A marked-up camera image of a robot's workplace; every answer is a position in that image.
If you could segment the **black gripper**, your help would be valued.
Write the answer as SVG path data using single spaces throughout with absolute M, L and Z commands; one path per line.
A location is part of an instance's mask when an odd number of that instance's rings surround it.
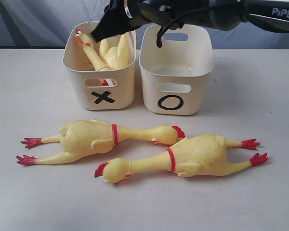
M 182 19 L 175 20 L 179 16 L 177 3 L 176 0 L 129 0 L 124 7 L 124 0 L 111 0 L 91 37 L 98 43 L 150 23 L 166 26 L 173 21 L 173 26 L 183 26 Z

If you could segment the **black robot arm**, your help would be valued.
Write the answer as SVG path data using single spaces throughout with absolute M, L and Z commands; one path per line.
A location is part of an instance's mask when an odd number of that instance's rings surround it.
M 156 38 L 160 48 L 169 29 L 194 25 L 228 31 L 245 22 L 289 33 L 289 0 L 112 0 L 91 37 L 100 42 L 154 23 L 161 27 Z

